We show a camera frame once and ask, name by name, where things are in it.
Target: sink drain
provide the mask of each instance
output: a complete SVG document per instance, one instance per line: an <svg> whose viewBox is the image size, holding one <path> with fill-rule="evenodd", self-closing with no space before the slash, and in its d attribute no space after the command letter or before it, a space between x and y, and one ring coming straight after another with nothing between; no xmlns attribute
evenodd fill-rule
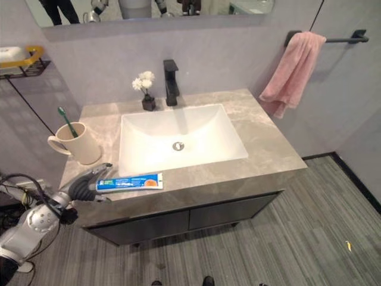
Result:
<svg viewBox="0 0 381 286"><path fill-rule="evenodd" d="M184 149L185 145L183 142L175 142L172 144L172 148L175 150L175 151L181 151L182 149Z"/></svg>

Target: faucet handle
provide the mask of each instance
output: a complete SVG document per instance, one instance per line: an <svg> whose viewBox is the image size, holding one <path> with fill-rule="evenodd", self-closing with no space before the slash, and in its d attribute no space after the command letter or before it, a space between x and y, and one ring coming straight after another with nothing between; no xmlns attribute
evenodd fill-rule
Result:
<svg viewBox="0 0 381 286"><path fill-rule="evenodd" d="M164 70L167 72L176 72L179 70L174 60L164 60Z"/></svg>

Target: stone countertop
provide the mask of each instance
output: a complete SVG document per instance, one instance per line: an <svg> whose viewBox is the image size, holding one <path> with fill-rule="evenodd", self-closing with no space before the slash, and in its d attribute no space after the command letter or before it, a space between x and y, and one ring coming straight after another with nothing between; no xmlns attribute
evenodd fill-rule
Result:
<svg viewBox="0 0 381 286"><path fill-rule="evenodd" d="M222 104L248 158L163 170L164 189L107 194L110 203L76 202L82 226L97 225L221 200L260 195L282 189L297 171L307 168L287 139L271 121L249 90L213 92L178 97L177 107L157 98L157 111ZM93 165L81 165L69 157L61 185L78 173L103 162L114 165L110 177L118 177L121 115L141 113L141 101L85 106L80 121L92 131L103 149Z"/></svg>

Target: vanity cabinet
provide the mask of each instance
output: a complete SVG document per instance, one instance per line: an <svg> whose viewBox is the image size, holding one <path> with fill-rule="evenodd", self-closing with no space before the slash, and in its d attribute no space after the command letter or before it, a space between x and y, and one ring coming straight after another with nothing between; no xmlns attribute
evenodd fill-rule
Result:
<svg viewBox="0 0 381 286"><path fill-rule="evenodd" d="M250 219L274 200L279 193L272 192L261 196L221 201L170 213L138 217L133 220L105 223L88 227L86 230L117 245L135 244L196 229Z"/></svg>
<svg viewBox="0 0 381 286"><path fill-rule="evenodd" d="M89 231L114 244L133 244L188 230L189 211L162 214L127 222L114 223Z"/></svg>
<svg viewBox="0 0 381 286"><path fill-rule="evenodd" d="M189 230L250 219L276 196L266 195L192 209L189 215Z"/></svg>

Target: bathroom sink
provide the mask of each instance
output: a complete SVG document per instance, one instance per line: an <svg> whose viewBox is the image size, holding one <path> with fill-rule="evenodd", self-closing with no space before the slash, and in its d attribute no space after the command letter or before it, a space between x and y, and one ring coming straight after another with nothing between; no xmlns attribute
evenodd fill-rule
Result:
<svg viewBox="0 0 381 286"><path fill-rule="evenodd" d="M221 104L121 117L120 176L247 156Z"/></svg>

